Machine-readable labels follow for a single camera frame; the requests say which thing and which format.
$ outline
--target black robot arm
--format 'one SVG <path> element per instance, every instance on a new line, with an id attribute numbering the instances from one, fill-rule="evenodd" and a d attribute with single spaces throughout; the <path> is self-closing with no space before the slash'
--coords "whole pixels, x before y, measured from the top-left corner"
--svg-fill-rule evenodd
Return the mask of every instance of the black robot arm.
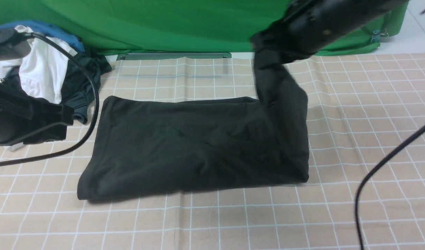
<path id="1" fill-rule="evenodd" d="M 293 0 L 284 16 L 251 41 L 256 52 L 275 51 L 284 64 L 319 50 L 409 0 Z"/>

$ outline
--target black cable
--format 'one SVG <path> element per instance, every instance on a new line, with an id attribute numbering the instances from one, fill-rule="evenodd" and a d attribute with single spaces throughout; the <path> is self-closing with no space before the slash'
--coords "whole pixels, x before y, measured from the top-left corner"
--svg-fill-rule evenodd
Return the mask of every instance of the black cable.
<path id="1" fill-rule="evenodd" d="M 61 52 L 63 55 L 65 55 L 70 61 L 75 63 L 75 65 L 82 71 L 82 73 L 89 80 L 89 82 L 92 86 L 92 92 L 94 94 L 94 101 L 95 101 L 94 114 L 93 114 L 93 117 L 92 117 L 92 121 L 89 125 L 88 131 L 83 136 L 83 138 L 81 138 L 81 140 L 78 141 L 77 144 L 75 144 L 74 146 L 72 146 L 68 149 L 65 149 L 65 150 L 62 150 L 62 151 L 59 151 L 59 152 L 53 152 L 53 153 L 50 153 L 50 154 L 47 154 L 47 155 L 40 155 L 40 156 L 29 157 L 29 158 L 24 158 L 24 159 L 17 159 L 17 160 L 0 161 L 0 167 L 1 166 L 21 164 L 21 163 L 30 163 L 30 162 L 37 161 L 37 160 L 46 160 L 46 159 L 49 159 L 49 158 L 54 158 L 54 157 L 65 155 L 67 153 L 74 151 L 75 149 L 78 149 L 91 136 L 93 130 L 95 129 L 95 123 L 96 123 L 97 117 L 98 117 L 98 109 L 99 109 L 99 106 L 100 106 L 100 97 L 98 96 L 98 92 L 95 88 L 95 83 L 94 83 L 92 77 L 90 76 L 90 73 L 71 54 L 69 54 L 67 51 L 65 51 L 58 44 L 49 40 L 47 37 L 45 37 L 43 35 L 36 34 L 36 33 L 26 33 L 25 36 L 28 39 L 29 38 L 38 38 L 38 39 L 46 42 L 47 44 L 49 44 L 50 46 L 54 47 L 59 52 Z"/>
<path id="2" fill-rule="evenodd" d="M 359 246 L 360 250 L 364 250 L 364 241 L 362 239 L 362 229 L 360 228 L 359 223 L 359 198 L 360 193 L 362 191 L 362 188 L 365 186 L 365 184 L 368 182 L 368 180 L 375 174 L 381 167 L 383 167 L 389 160 L 391 160 L 395 155 L 397 155 L 401 150 L 403 150 L 405 147 L 407 147 L 409 144 L 411 144 L 413 141 L 415 141 L 419 136 L 421 136 L 423 133 L 425 133 L 425 125 L 420 128 L 418 131 L 416 131 L 414 134 L 412 134 L 408 139 L 406 139 L 403 143 L 401 143 L 399 146 L 397 146 L 392 152 L 390 152 L 384 159 L 382 159 L 362 180 L 360 183 L 357 192 L 356 197 L 354 201 L 354 216 L 356 220 L 356 229 L 357 229 L 357 236 L 359 238 Z"/>

